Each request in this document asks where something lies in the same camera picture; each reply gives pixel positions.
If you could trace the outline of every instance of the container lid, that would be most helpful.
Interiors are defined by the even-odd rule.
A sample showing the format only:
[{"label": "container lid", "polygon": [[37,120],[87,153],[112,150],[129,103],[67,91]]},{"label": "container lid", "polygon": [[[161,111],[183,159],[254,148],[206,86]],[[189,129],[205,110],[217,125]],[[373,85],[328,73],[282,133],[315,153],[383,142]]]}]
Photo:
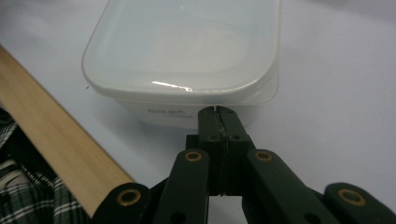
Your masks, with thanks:
[{"label": "container lid", "polygon": [[278,23],[279,0],[110,0],[84,75],[116,98],[232,104],[273,75]]}]

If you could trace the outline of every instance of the plaid fabric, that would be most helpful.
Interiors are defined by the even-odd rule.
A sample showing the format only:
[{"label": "plaid fabric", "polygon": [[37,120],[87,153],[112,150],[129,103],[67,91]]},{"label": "plaid fabric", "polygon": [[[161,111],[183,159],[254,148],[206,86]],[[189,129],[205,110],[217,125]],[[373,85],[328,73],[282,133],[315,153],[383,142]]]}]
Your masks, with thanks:
[{"label": "plaid fabric", "polygon": [[62,180],[0,107],[0,223],[89,222]]},{"label": "plaid fabric", "polygon": [[0,107],[0,148],[17,127],[14,119]]}]

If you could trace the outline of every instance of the translucent plastic container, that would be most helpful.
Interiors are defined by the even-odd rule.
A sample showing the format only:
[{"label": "translucent plastic container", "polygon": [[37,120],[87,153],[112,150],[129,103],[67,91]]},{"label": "translucent plastic container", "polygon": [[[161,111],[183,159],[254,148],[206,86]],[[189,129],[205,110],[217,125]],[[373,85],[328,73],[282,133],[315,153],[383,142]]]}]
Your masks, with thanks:
[{"label": "translucent plastic container", "polygon": [[247,124],[277,89],[279,0],[110,0],[85,78],[140,119],[197,127],[209,105]]}]

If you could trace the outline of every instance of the screw hole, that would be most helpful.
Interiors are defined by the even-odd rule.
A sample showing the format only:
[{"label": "screw hole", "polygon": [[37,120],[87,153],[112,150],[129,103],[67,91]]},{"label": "screw hole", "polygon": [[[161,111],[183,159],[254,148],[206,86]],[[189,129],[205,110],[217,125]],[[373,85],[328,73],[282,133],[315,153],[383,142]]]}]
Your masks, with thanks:
[{"label": "screw hole", "polygon": [[361,196],[361,194],[352,189],[340,189],[338,190],[338,196],[346,203],[350,203],[356,206],[364,206],[367,204],[363,196]]},{"label": "screw hole", "polygon": [[177,213],[174,213],[172,216],[171,216],[171,222],[172,222],[172,224],[183,224],[183,223],[185,223],[186,222],[186,215],[184,215],[183,213],[179,213],[179,212],[177,212]]},{"label": "screw hole", "polygon": [[305,214],[304,218],[310,224],[320,224],[321,223],[320,218],[317,215],[312,214],[312,213]]},{"label": "screw hole", "polygon": [[202,159],[202,155],[199,152],[192,151],[187,153],[185,158],[187,161],[200,161]]},{"label": "screw hole", "polygon": [[122,206],[129,206],[139,202],[141,197],[140,191],[137,189],[126,189],[117,197],[117,202]]},{"label": "screw hole", "polygon": [[265,151],[256,152],[256,158],[260,161],[271,161],[273,159],[272,155]]}]

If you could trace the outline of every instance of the white table surface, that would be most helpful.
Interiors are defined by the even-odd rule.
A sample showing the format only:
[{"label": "white table surface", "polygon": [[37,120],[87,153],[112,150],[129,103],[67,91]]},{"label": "white table surface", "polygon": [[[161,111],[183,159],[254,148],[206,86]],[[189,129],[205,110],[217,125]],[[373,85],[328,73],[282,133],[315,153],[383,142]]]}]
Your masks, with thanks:
[{"label": "white table surface", "polygon": [[[149,125],[84,79],[106,0],[1,0],[0,44],[138,182],[169,175],[185,135]],[[284,0],[279,90],[247,132],[315,190],[347,182],[396,211],[396,1]],[[210,199],[209,223],[246,223]]]}]

